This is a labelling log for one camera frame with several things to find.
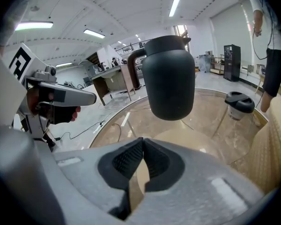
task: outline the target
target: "ceiling light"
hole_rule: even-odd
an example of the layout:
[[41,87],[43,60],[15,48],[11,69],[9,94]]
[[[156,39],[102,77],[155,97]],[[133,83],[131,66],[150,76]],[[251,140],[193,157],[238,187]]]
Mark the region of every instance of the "ceiling light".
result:
[[59,68],[59,67],[63,67],[66,65],[71,65],[71,64],[72,64],[71,62],[67,62],[67,63],[63,63],[63,64],[58,64],[58,65],[56,65],[56,67]]
[[33,28],[51,28],[53,22],[22,22],[16,27],[16,31]]
[[95,37],[98,37],[98,38],[105,38],[104,35],[102,35],[100,33],[97,33],[97,32],[94,32],[94,31],[91,31],[89,29],[84,30],[84,33],[95,36]]
[[171,10],[170,10],[169,17],[174,16],[175,11],[176,11],[176,8],[177,8],[179,2],[180,2],[180,0],[174,0],[174,1],[173,1],[173,5],[172,5],[172,8],[171,8]]

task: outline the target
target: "glass table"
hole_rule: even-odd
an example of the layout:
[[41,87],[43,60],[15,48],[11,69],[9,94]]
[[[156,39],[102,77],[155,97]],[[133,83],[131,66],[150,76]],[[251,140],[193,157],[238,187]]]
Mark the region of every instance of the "glass table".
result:
[[[248,177],[246,155],[267,119],[255,109],[240,121],[233,120],[227,113],[225,98],[226,94],[219,91],[196,89],[191,113],[177,121],[157,118],[151,112],[148,97],[141,98],[113,116],[90,147],[135,137],[153,138],[208,153]],[[134,183],[138,183],[142,193],[148,179],[146,164],[142,161],[136,171],[136,180],[134,177]]]

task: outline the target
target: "black shorts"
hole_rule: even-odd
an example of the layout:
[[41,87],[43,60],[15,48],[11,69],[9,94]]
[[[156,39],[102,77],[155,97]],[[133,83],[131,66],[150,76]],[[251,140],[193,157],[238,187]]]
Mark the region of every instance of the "black shorts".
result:
[[277,96],[281,84],[281,50],[267,49],[266,76],[263,89],[270,96]]

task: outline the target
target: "beige knit fabric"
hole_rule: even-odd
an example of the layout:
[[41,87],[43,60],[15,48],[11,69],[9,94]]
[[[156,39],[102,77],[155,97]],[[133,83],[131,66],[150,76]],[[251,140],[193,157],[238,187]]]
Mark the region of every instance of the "beige knit fabric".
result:
[[255,135],[248,154],[250,179],[265,193],[281,182],[281,97],[269,108],[269,122]]

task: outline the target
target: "railing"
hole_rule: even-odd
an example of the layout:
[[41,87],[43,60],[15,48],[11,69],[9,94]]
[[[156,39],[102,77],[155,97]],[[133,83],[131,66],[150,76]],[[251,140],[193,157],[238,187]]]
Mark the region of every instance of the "railing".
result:
[[139,49],[141,49],[142,47],[144,47],[144,45],[145,45],[148,41],[150,41],[150,39],[149,39],[149,40],[145,40],[145,41],[140,41],[140,42],[138,42],[138,43],[133,43],[133,44],[128,45],[128,46],[126,46],[126,47],[122,47],[122,48],[120,48],[120,49],[117,49],[116,52],[117,52],[119,55],[122,55],[122,54],[124,54],[124,53],[128,53],[128,52],[131,52],[131,51],[133,51],[133,50],[139,50]]

